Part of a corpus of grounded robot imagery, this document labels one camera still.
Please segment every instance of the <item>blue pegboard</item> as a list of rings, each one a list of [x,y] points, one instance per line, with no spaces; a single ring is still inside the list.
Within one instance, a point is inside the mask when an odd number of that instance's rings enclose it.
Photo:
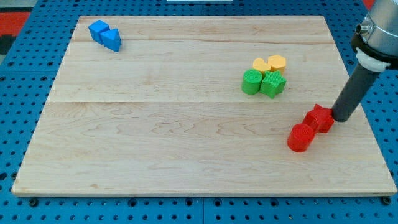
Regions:
[[[350,38],[366,10],[359,0],[39,0],[0,66],[0,223],[398,223],[398,197],[17,198],[13,177],[80,15],[323,15],[347,71]],[[398,182],[398,72],[384,72],[362,102]]]

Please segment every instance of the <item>toy block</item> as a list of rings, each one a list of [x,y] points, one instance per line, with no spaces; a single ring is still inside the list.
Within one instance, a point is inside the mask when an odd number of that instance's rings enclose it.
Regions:
[[[315,104],[313,110],[309,111],[303,123],[310,126],[314,133],[327,133],[333,126],[335,120],[332,116],[332,109],[323,108]]]
[[[111,29],[111,30],[102,32],[101,39],[102,39],[105,47],[107,47],[115,52],[119,52],[122,40],[120,39],[118,29]]]
[[[92,25],[88,26],[88,29],[90,30],[90,34],[93,40],[97,41],[99,44],[103,44],[100,34],[102,32],[110,30],[109,25],[107,25],[107,23],[102,20],[98,20],[92,23]]]
[[[256,69],[257,71],[261,72],[262,77],[264,78],[264,74],[266,71],[271,71],[271,66],[267,64],[264,59],[262,58],[256,58],[253,61],[253,69]]]
[[[273,99],[277,94],[282,93],[286,84],[286,79],[280,74],[280,71],[265,72],[262,80],[260,93],[263,93]]]
[[[253,95],[260,90],[262,75],[255,69],[246,70],[243,74],[242,91]]]
[[[280,74],[283,75],[286,68],[286,58],[280,55],[273,55],[268,57],[268,64],[271,66],[271,71],[280,71]]]
[[[315,137],[313,129],[306,124],[296,124],[287,138],[288,147],[295,152],[304,152],[308,149]]]

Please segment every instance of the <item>black cylindrical end effector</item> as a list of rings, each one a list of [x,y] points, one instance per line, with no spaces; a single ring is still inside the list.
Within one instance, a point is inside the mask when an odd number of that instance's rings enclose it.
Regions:
[[[358,64],[332,107],[333,119],[345,122],[359,105],[379,72],[372,72]]]

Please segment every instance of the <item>wood grain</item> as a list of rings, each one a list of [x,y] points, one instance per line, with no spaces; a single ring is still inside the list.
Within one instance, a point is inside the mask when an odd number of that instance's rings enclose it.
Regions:
[[[119,53],[88,25],[117,27]],[[245,95],[257,57],[283,94]],[[320,16],[83,16],[12,191],[43,197],[319,197],[397,189],[359,107],[304,153],[286,145],[348,75]]]

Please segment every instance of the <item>blue cube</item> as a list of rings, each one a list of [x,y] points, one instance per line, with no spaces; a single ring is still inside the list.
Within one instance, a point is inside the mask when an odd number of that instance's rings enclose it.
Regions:
[[[93,40],[97,41],[99,44],[103,44],[100,34],[102,32],[110,30],[109,25],[107,25],[107,23],[102,20],[98,20],[92,23],[92,25],[88,26],[88,29],[90,30],[90,34]]]
[[[105,47],[115,52],[119,52],[122,40],[120,39],[118,29],[111,29],[109,31],[102,32],[100,35]]]

